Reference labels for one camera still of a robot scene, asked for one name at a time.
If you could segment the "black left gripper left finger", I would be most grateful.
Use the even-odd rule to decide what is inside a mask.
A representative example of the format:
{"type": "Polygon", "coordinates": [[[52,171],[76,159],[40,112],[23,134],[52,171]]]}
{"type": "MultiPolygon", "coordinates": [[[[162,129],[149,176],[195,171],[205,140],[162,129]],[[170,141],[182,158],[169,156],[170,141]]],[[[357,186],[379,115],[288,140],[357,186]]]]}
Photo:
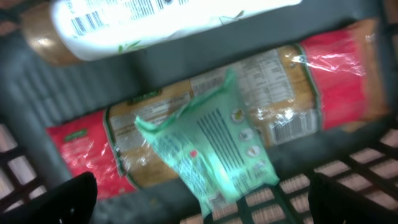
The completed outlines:
{"type": "Polygon", "coordinates": [[[88,224],[97,201],[97,183],[84,172],[27,204],[1,214],[1,224],[88,224]]]}

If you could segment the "white cream tube gold cap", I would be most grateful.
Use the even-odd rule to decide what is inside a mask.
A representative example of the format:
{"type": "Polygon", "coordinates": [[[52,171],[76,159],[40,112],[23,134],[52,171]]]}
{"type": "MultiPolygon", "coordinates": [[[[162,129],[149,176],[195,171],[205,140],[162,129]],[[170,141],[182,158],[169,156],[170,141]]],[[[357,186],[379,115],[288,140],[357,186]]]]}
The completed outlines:
{"type": "Polygon", "coordinates": [[[22,18],[29,46],[54,65],[125,54],[301,0],[61,0],[22,18]]]}

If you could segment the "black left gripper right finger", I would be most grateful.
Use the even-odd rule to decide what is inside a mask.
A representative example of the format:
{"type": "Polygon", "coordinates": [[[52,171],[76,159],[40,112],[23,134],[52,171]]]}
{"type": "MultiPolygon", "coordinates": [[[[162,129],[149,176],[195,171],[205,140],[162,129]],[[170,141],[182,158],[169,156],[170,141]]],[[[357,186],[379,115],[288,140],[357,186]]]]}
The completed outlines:
{"type": "Polygon", "coordinates": [[[397,224],[397,212],[321,173],[310,178],[309,207],[314,224],[397,224]]]}

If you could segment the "red orange spaghetti pack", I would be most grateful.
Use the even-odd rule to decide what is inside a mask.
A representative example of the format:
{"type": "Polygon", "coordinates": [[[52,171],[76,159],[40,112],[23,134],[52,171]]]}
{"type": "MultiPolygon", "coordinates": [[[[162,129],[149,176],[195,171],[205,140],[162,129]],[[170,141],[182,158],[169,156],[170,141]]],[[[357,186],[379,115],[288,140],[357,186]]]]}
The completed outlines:
{"type": "MultiPolygon", "coordinates": [[[[375,19],[361,20],[230,65],[266,146],[337,126],[350,133],[388,112],[376,27],[375,19]]],[[[225,73],[226,67],[214,69],[50,127],[47,134],[72,175],[94,174],[99,199],[176,179],[134,120],[162,123],[192,98],[220,86],[225,73]]]]}

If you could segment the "green teal snack packet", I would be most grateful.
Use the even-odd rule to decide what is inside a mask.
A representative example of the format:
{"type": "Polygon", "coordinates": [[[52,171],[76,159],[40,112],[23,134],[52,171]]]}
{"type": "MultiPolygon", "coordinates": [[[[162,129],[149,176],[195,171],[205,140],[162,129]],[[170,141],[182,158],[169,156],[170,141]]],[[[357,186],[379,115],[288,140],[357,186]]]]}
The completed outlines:
{"type": "Polygon", "coordinates": [[[201,215],[237,202],[279,178],[232,69],[222,85],[194,97],[158,125],[134,125],[200,204],[201,215]]]}

